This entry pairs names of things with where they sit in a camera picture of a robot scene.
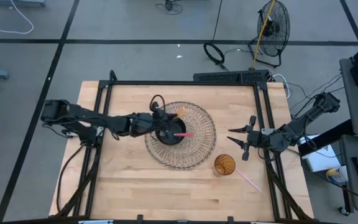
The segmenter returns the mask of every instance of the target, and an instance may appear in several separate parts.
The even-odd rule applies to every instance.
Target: yellow cable
[[[268,13],[267,13],[267,16],[266,16],[264,25],[262,26],[262,29],[261,29],[260,32],[259,32],[258,43],[256,44],[256,51],[255,51],[255,55],[254,55],[254,62],[252,62],[252,68],[255,67],[256,57],[257,57],[257,55],[258,55],[257,52],[258,52],[259,44],[260,44],[260,39],[261,39],[261,37],[262,37],[262,33],[263,33],[264,30],[265,30],[265,26],[266,26],[267,20],[269,19],[270,13],[272,12],[272,9],[273,9],[273,6],[274,6],[274,3],[275,3],[275,2],[276,2],[276,0],[272,0],[272,4],[270,5],[270,7],[269,7],[269,9],[268,9]]]

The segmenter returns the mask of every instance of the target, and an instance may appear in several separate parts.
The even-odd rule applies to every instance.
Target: gray floor
[[[81,0],[69,39],[211,39],[219,0],[181,1],[183,13],[168,16],[155,2],[141,0]],[[224,0],[216,39],[250,40],[256,34],[257,11],[265,1]],[[346,0],[358,26],[358,0]],[[29,35],[2,34],[0,39],[59,39],[73,0],[47,0],[47,7],[21,7],[34,23]],[[352,27],[339,0],[285,0],[291,16],[290,40],[356,41]],[[0,7],[0,29],[28,29],[15,10]],[[219,45],[226,51],[243,45]],[[57,44],[0,44],[0,69],[8,70],[10,79],[0,80],[0,199],[20,151],[42,85],[47,76]],[[339,74],[339,59],[348,58],[358,46],[322,47],[287,46],[280,73],[288,82],[301,85],[306,93]],[[247,70],[252,57],[231,52],[226,57],[230,70]],[[258,64],[257,68],[266,68]],[[220,72],[205,56],[202,45],[177,44],[66,44],[47,98],[75,102],[81,82],[106,79],[113,69],[120,80],[191,80],[194,73]],[[330,90],[342,87],[339,80]],[[290,107],[303,99],[301,90],[290,86]],[[335,114],[323,115],[309,128],[322,133],[349,118],[343,90],[334,93],[341,100]],[[301,105],[291,112],[296,113]],[[23,165],[5,221],[44,218],[48,215],[62,161],[65,140],[37,126]],[[306,173],[306,181],[316,218],[327,222],[356,223],[358,212],[340,215],[342,192]]]

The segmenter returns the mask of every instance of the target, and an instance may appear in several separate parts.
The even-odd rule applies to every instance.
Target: white cable
[[[31,33],[32,30],[34,29],[34,25],[31,23],[31,21],[30,21],[28,18],[26,18],[26,16],[23,15],[23,13],[21,13],[21,12],[17,9],[16,5],[13,3],[13,0],[11,0],[11,3],[12,3],[12,5],[13,5],[13,7],[15,7],[16,11],[17,11],[25,20],[27,20],[27,22],[29,22],[29,24],[31,25],[31,30],[29,30],[29,31],[27,31],[27,32],[0,30],[0,32],[5,32],[5,33],[9,33],[9,34],[29,34],[29,33]]]
[[[284,80],[285,86],[287,87],[287,99],[289,99],[291,97],[291,93],[290,93],[290,87],[288,86],[288,83],[287,83],[286,79],[281,74],[275,74],[273,76],[273,78],[276,77],[276,76],[280,76]]]

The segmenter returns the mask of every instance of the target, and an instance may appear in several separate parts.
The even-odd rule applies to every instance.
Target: fan stand
[[[249,48],[249,51],[251,52],[252,54],[252,58],[255,58],[255,55],[254,55],[254,51],[252,50],[252,47],[251,45],[256,42],[258,40],[258,37],[255,37],[253,38],[249,43],[248,43],[248,48]],[[256,59],[257,62],[260,62],[260,63],[264,63],[265,65],[270,65],[272,66],[273,68],[277,68],[278,66],[281,65],[281,50],[277,50],[277,55],[278,55],[278,65],[274,65],[274,64],[271,64],[271,63],[268,63],[268,62],[264,62],[262,60],[258,60]]]

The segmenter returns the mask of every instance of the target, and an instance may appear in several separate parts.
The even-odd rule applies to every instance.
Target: wire basket
[[[202,164],[212,153],[216,144],[215,125],[210,115],[201,107],[187,102],[173,102],[165,106],[167,113],[185,109],[180,119],[186,125],[185,137],[175,145],[161,143],[155,133],[145,135],[146,148],[150,155],[164,166],[172,169],[192,169]]]

